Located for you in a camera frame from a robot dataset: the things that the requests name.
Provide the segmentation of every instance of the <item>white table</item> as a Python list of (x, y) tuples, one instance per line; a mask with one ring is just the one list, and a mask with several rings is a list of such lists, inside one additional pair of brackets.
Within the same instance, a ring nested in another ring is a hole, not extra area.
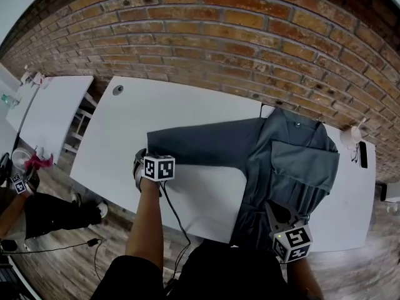
[(19, 87), (15, 98), (19, 104), (7, 112), (6, 120), (19, 133), (23, 126), (29, 107), (38, 91), (38, 85), (31, 82), (25, 82)]
[(92, 76), (54, 77), (46, 89), (39, 88), (22, 125), (20, 138), (33, 149), (43, 147), (45, 158), (53, 154), (56, 164), (92, 81)]
[[(263, 106), (266, 118), (273, 107)], [(341, 251), (361, 248), (367, 237), (374, 202), (375, 146), (366, 142), (368, 168), (351, 161), (352, 151), (340, 141), (339, 129), (324, 124), (340, 154), (339, 167), (330, 195), (312, 212), (309, 225), (314, 243), (311, 251)]]
[[(113, 96), (113, 89), (124, 91)], [(113, 77), (86, 129), (71, 177), (102, 197), (136, 212), (140, 193), (132, 175), (134, 155), (147, 132), (259, 117), (261, 103), (170, 82)], [(246, 178), (228, 167), (176, 166), (167, 191), (188, 233), (229, 242)], [(165, 197), (162, 223), (180, 230)]]
[[(117, 85), (123, 85), (124, 91), (113, 96)], [(139, 192), (132, 176), (133, 159), (139, 149), (147, 146), (147, 132), (256, 118), (260, 107), (260, 102), (221, 92), (169, 82), (114, 77), (86, 129), (71, 177), (135, 213)], [(262, 116), (272, 110), (272, 107), (263, 106)], [(342, 155), (331, 195), (311, 215), (312, 250), (361, 247), (373, 203), (374, 148), (367, 144), (369, 168), (361, 169), (351, 164), (351, 159), (346, 159), (351, 153), (344, 152), (339, 140), (340, 130), (327, 127), (327, 132)], [(189, 233), (227, 243), (245, 185), (246, 178), (237, 169), (177, 166), (176, 179), (168, 182), (167, 190)], [(161, 199), (161, 212), (162, 223), (179, 230), (165, 198)]]

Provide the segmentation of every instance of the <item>bottle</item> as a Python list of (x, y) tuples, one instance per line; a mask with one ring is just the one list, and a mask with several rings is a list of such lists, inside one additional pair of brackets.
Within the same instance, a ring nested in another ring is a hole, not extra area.
[(19, 104), (17, 99), (12, 96), (6, 96), (5, 94), (2, 95), (1, 99), (10, 107), (10, 109), (14, 109)]

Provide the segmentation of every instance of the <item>shoe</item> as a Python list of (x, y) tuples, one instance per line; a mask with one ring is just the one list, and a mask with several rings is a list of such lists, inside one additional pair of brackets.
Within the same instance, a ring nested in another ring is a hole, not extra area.
[(97, 207), (100, 209), (101, 219), (103, 219), (108, 213), (108, 205), (104, 201), (101, 201)]
[(81, 195), (79, 193), (72, 192), (71, 193), (71, 201), (72, 201), (72, 203), (77, 203), (78, 207), (81, 207), (82, 198), (81, 198)]

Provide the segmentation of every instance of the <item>brick wall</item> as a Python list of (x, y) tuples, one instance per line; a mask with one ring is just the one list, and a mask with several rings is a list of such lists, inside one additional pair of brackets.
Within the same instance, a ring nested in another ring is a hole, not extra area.
[(215, 89), (337, 128), (367, 117), (400, 179), (399, 10), (389, 0), (37, 0), (0, 49), (16, 76), (114, 75)]

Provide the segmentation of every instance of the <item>phone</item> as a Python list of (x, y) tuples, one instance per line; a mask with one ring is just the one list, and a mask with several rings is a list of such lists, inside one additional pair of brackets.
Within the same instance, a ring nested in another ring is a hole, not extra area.
[(364, 169), (368, 168), (368, 159), (367, 159), (367, 146), (365, 142), (359, 143), (359, 150), (360, 150), (360, 160), (361, 160), (361, 167)]

